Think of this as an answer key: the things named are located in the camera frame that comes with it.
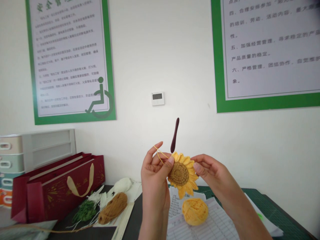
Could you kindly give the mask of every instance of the display screen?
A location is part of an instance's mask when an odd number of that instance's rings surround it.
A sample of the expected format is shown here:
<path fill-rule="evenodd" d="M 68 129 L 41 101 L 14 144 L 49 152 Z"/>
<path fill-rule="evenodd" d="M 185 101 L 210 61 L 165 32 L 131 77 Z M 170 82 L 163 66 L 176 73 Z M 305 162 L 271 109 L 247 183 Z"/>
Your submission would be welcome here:
<path fill-rule="evenodd" d="M 152 99 L 153 100 L 162 99 L 162 93 L 153 94 L 152 95 Z"/>

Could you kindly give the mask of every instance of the crocheted sunflower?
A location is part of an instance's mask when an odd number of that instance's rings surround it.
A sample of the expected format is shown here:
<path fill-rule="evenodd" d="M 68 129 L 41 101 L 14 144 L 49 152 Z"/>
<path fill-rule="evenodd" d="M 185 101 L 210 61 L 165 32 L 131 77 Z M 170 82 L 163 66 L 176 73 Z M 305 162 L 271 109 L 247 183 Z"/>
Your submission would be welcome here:
<path fill-rule="evenodd" d="M 198 186 L 195 183 L 198 176 L 193 168 L 194 161 L 191 161 L 189 156 L 183 156 L 182 153 L 178 155 L 177 152 L 174 152 L 172 156 L 175 162 L 168 175 L 168 181 L 171 186 L 179 190 L 180 199 L 184 197 L 185 192 L 193 196 L 193 189 L 198 190 Z"/>

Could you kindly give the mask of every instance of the red gift bag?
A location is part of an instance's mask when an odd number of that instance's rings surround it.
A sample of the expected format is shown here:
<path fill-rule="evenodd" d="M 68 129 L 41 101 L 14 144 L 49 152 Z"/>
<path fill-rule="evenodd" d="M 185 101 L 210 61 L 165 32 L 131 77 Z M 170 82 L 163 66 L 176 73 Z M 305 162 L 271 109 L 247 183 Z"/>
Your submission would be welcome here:
<path fill-rule="evenodd" d="M 103 156 L 91 156 L 28 182 L 28 222 L 62 220 L 104 181 Z"/>
<path fill-rule="evenodd" d="M 35 169 L 31 172 L 23 174 L 13 179 L 12 192 L 12 209 L 11 218 L 19 223 L 28 222 L 27 213 L 27 182 L 41 176 L 44 176 L 52 171 L 63 168 L 68 164 L 76 161 L 81 161 L 83 158 L 90 157 L 91 154 L 84 154 L 83 152 Z"/>

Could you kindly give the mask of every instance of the green cutting mat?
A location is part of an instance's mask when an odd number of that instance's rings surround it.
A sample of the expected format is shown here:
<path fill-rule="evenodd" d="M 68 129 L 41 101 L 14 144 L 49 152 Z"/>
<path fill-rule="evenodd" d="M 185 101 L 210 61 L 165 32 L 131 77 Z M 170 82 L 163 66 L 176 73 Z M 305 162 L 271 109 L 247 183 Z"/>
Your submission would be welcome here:
<path fill-rule="evenodd" d="M 275 207 L 268 199 L 266 199 L 256 189 L 243 189 L 249 198 L 256 204 L 261 212 L 268 218 L 274 225 L 279 227 L 283 232 L 283 237 L 273 238 L 276 240 L 304 240 L 313 239 L 305 231 L 301 230 L 294 222 L 292 222 L 285 214 L 283 214 L 277 207 Z M 199 190 L 195 191 L 204 193 L 207 199 L 215 197 L 214 193 L 209 187 L 199 186 Z"/>

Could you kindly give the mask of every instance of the crochet hook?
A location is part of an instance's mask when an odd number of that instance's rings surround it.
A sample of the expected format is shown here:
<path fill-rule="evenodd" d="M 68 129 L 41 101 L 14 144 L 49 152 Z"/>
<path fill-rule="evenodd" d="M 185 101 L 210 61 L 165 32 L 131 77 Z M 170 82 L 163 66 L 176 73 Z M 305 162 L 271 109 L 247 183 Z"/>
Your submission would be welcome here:
<path fill-rule="evenodd" d="M 180 121 L 180 119 L 177 118 L 177 120 L 176 120 L 176 128 L 175 128 L 175 130 L 174 130 L 174 135 L 173 135 L 173 139 L 172 139 L 172 143 L 171 143 L 171 148 L 170 148 L 171 153 L 173 153 L 173 152 L 174 152 L 174 149 L 176 148 L 176 139 L 177 139 L 177 131 L 178 131 L 178 126 L 179 126 L 179 121 Z"/>

